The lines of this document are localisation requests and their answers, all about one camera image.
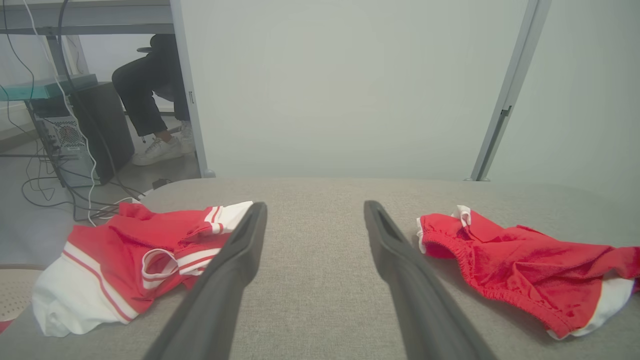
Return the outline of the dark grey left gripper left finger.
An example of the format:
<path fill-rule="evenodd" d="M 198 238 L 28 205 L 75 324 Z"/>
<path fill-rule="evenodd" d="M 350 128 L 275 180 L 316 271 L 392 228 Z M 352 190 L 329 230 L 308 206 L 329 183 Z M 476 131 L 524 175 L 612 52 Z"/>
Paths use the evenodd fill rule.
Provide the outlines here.
<path fill-rule="evenodd" d="M 144 360 L 228 360 L 243 292 L 259 270 L 268 208 L 253 203 Z"/>

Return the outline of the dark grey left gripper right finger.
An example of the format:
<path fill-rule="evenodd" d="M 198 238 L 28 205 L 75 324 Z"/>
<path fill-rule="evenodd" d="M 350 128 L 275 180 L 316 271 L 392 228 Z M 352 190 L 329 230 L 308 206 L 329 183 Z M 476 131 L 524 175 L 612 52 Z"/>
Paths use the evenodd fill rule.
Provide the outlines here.
<path fill-rule="evenodd" d="M 364 218 L 375 268 L 391 292 L 407 360 L 496 360 L 381 203 L 365 201 Z"/>

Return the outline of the red white-trimmed shorts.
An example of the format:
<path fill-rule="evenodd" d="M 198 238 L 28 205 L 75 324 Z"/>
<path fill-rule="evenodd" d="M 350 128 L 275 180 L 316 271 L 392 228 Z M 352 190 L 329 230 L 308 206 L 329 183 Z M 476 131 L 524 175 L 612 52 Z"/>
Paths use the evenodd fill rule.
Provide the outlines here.
<path fill-rule="evenodd" d="M 640 292 L 640 246 L 560 241 L 465 205 L 416 225 L 423 255 L 455 260 L 467 285 L 535 317 L 558 341 L 595 332 Z"/>

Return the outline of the red white sports jersey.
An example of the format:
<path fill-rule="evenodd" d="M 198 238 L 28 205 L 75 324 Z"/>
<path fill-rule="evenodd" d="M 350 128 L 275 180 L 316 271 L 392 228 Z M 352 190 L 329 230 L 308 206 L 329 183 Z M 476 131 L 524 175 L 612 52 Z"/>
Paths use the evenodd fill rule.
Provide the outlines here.
<path fill-rule="evenodd" d="M 39 329 L 63 338 L 130 324 L 178 285 L 193 287 L 252 205 L 158 213 L 122 203 L 105 224 L 74 227 L 34 285 Z"/>

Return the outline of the grey fabric sofa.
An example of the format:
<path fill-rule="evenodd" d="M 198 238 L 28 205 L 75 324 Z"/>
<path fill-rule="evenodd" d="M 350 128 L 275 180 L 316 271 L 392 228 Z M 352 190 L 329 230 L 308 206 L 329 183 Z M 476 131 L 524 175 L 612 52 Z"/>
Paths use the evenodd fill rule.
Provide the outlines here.
<path fill-rule="evenodd" d="M 416 219 L 466 205 L 503 227 L 558 240 L 640 246 L 640 205 L 624 208 L 566 186 L 388 179 L 183 180 L 142 203 L 154 212 L 265 202 L 260 266 L 245 290 L 234 360 L 406 360 L 393 300 L 371 255 L 363 204 L 380 202 L 412 246 Z M 556 341 L 542 324 L 484 299 L 453 260 L 430 260 L 443 285 L 501 360 L 640 360 L 640 294 L 602 328 Z M 185 296 L 179 286 L 128 325 L 45 337 L 31 309 L 0 334 L 0 360 L 139 360 Z"/>

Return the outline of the white sneaker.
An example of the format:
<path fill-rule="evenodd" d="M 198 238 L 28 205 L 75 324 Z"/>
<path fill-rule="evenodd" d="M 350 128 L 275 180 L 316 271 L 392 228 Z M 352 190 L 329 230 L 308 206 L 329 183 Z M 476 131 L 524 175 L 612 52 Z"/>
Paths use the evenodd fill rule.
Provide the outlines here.
<path fill-rule="evenodd" d="M 156 137 L 145 151 L 133 155 L 131 163 L 140 167 L 151 166 L 159 162 L 182 158 L 183 155 L 182 145 L 177 137 L 172 137 L 168 142 Z"/>

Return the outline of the beige perforated laundry basket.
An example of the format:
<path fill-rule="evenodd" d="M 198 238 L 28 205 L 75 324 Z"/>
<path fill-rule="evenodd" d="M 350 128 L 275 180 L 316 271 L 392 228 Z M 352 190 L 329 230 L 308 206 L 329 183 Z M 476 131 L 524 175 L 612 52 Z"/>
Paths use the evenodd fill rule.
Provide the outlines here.
<path fill-rule="evenodd" d="M 14 321 L 30 305 L 44 270 L 32 264 L 0 264 L 0 321 Z"/>

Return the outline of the black computer tower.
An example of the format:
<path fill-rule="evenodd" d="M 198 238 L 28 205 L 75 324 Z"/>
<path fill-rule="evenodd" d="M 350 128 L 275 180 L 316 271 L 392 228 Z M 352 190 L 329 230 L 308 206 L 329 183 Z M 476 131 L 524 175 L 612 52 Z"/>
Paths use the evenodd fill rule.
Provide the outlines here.
<path fill-rule="evenodd" d="M 26 100 L 57 175 L 72 188 L 103 186 L 134 154 L 134 144 L 121 99 L 111 82 L 78 89 L 67 96 Z"/>

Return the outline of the seated person dark trousers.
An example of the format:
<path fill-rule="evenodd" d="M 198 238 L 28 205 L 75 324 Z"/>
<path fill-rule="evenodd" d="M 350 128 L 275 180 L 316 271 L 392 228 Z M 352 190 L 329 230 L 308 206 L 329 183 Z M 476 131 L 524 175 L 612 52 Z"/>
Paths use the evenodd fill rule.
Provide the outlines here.
<path fill-rule="evenodd" d="M 167 130 L 154 100 L 154 91 L 168 87 L 173 94 L 174 114 L 179 121 L 191 120 L 185 82 L 173 34 L 156 34 L 151 51 L 124 64 L 112 74 L 112 84 L 139 137 Z"/>

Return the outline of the teal flat box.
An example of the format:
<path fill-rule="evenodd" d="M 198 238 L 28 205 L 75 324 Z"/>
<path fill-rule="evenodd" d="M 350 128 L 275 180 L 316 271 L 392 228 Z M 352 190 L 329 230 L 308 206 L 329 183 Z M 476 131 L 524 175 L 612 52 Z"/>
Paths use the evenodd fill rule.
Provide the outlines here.
<path fill-rule="evenodd" d="M 73 89 L 80 90 L 96 84 L 98 84 L 98 78 L 95 74 L 73 74 L 71 81 L 42 79 L 4 88 L 0 86 L 0 101 L 46 100 L 61 96 L 62 93 L 70 94 Z"/>

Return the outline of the grey metal desk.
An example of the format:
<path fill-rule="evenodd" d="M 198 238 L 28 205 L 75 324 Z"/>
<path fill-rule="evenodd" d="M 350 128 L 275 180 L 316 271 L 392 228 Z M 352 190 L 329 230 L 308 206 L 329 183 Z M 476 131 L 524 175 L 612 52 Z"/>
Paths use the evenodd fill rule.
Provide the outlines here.
<path fill-rule="evenodd" d="M 45 37 L 56 75 L 68 71 L 63 35 L 173 32 L 170 0 L 0 0 L 0 34 Z"/>

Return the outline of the grey partition post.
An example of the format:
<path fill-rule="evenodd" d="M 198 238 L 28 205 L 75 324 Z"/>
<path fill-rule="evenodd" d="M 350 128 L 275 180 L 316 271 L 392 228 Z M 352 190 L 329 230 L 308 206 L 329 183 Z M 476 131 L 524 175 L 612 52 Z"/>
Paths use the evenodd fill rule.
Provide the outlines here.
<path fill-rule="evenodd" d="M 527 0 L 502 87 L 467 182 L 488 182 L 499 145 L 521 93 L 553 0 Z"/>
<path fill-rule="evenodd" d="M 201 119 L 195 98 L 194 72 L 186 38 L 186 18 L 183 10 L 183 0 L 169 0 L 169 2 L 173 20 L 174 36 L 176 37 L 176 45 L 182 69 L 184 92 L 187 98 L 190 123 L 192 126 L 195 155 L 198 159 L 199 173 L 201 178 L 211 179 L 217 176 L 215 171 L 208 165 L 205 143 L 202 137 Z"/>

